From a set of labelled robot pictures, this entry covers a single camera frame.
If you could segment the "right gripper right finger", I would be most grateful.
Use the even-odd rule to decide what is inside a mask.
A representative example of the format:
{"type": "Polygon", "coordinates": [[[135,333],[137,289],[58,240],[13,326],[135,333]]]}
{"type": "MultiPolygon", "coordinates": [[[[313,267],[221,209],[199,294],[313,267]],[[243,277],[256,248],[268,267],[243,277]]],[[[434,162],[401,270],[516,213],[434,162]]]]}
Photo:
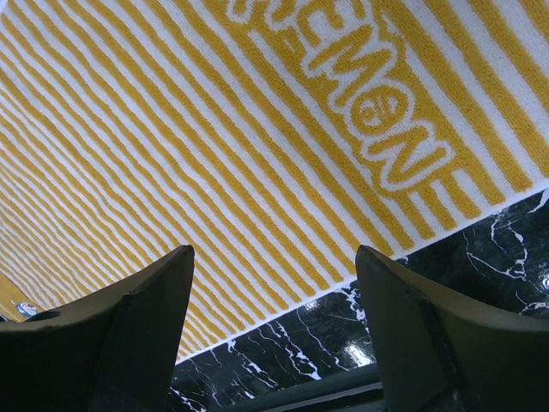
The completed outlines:
{"type": "Polygon", "coordinates": [[[546,411],[548,322],[487,305],[362,245],[355,265],[390,411],[546,411]]]}

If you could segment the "yellow orange striped towel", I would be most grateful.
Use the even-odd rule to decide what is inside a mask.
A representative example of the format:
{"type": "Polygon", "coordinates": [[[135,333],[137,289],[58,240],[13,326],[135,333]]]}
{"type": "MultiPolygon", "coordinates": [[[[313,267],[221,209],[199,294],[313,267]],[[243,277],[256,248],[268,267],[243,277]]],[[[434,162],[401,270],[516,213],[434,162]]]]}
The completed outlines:
{"type": "Polygon", "coordinates": [[[1,313],[179,245],[178,358],[548,185],[545,1],[4,1],[1,313]]]}

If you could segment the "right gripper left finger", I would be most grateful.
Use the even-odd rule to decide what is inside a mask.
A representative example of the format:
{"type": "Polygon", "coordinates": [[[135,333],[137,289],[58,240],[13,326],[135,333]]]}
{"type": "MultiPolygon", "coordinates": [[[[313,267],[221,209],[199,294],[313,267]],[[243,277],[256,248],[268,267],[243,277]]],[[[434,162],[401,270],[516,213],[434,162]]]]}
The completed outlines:
{"type": "Polygon", "coordinates": [[[3,411],[162,411],[190,301],[194,250],[23,322],[1,324],[3,411]]]}

